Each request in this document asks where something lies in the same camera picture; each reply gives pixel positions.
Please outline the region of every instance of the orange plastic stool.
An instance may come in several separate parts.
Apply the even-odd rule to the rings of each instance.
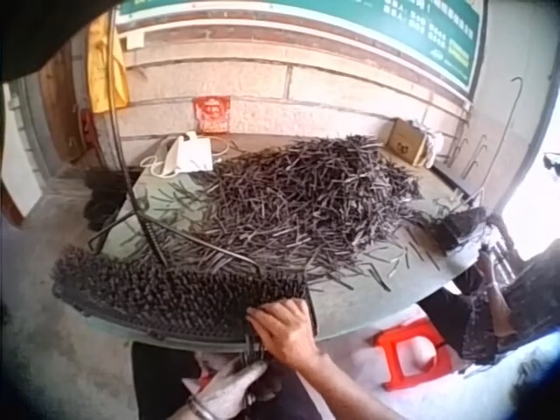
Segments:
[[[428,363],[423,372],[405,376],[401,368],[396,345],[400,342],[425,337],[437,349],[436,356]],[[452,372],[452,359],[444,346],[444,339],[439,335],[436,327],[427,319],[419,319],[409,325],[396,326],[380,332],[374,337],[374,346],[379,346],[385,352],[391,380],[383,384],[387,391],[412,388],[416,385],[441,378]]]

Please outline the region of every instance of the bracelet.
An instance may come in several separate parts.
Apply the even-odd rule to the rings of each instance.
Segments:
[[[200,402],[196,395],[192,395],[188,401],[189,409],[192,413],[198,417],[200,420],[220,420],[214,414],[212,414],[205,406]]]

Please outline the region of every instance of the floor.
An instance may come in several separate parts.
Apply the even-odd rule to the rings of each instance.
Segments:
[[[22,231],[3,220],[2,300],[9,313],[3,329],[3,368],[54,418],[133,419],[137,412],[130,343],[92,328],[51,293],[49,272],[61,248],[88,237],[81,217],[84,204],[83,198],[47,196]],[[321,345],[368,392],[409,418],[504,418],[512,409],[510,391],[520,362],[529,355],[548,361],[560,347],[560,338],[549,336],[468,379],[449,375],[413,389],[384,392],[384,358],[368,339],[418,311],[410,308]],[[421,343],[415,348],[422,348]],[[324,419],[333,418],[320,397],[311,393]]]

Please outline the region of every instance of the table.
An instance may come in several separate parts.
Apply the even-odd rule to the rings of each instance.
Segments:
[[[272,136],[232,136],[235,144],[245,151],[258,151],[260,149],[285,145],[288,142],[280,137]],[[221,146],[213,144],[216,149]],[[231,158],[238,155],[238,151],[231,150],[227,157]],[[449,199],[448,206],[452,207],[453,192],[442,180],[440,180],[431,171],[424,168],[413,168],[397,157],[392,156],[394,160],[407,166],[408,169],[416,174],[419,178],[420,190],[423,199],[415,201],[413,206],[435,215],[440,208],[435,200]],[[195,185],[188,174],[178,175],[176,178],[161,179],[155,178],[144,171],[135,184],[135,193],[137,197],[148,197],[150,209],[147,214],[153,217],[161,217],[165,214],[165,206],[170,206],[163,201],[158,200],[160,194],[169,193],[170,181],[181,182],[189,190],[196,191],[200,189]],[[130,203],[125,202],[121,213],[124,214],[130,210]],[[125,257],[134,251],[134,233],[139,229],[137,220],[129,219],[126,224],[115,227],[105,244],[103,251],[107,254],[119,257]],[[414,234],[419,241],[418,250],[423,254],[424,261],[421,261],[414,250],[409,251],[409,266],[407,269],[405,264],[401,263],[396,273],[387,279],[389,271],[392,269],[391,264],[377,263],[376,267],[380,271],[381,276],[391,288],[391,292],[385,291],[373,278],[369,276],[353,276],[342,279],[345,283],[354,287],[354,290],[348,290],[336,283],[322,283],[320,285],[321,292],[311,292],[311,299],[315,308],[318,321],[318,337],[317,340],[327,340],[346,333],[350,333],[361,329],[364,326],[383,319],[393,313],[399,312],[413,305],[418,300],[425,298],[432,292],[447,284],[453,278],[461,274],[470,267],[478,257],[480,245],[472,243],[460,251],[452,255],[442,255],[437,251],[435,245],[430,238],[423,234],[421,230]],[[396,234],[398,242],[407,245],[410,242],[410,236],[405,229],[399,229]],[[379,246],[372,246],[372,252],[383,259],[390,260],[402,250],[396,246],[390,245],[386,249],[376,250]],[[430,252],[436,265],[427,257],[426,252]],[[183,348],[190,350],[206,350],[215,352],[233,352],[242,351],[244,346],[234,344],[216,345],[204,342],[185,342],[173,339],[166,339],[165,342],[154,341],[145,334],[135,331],[125,331],[117,325],[103,326],[104,329],[110,329],[113,332],[125,332],[126,336],[133,340],[151,342],[160,346]]]

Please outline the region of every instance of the red poster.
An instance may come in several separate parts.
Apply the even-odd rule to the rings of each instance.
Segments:
[[[229,132],[229,96],[202,96],[194,99],[194,114],[199,133]]]

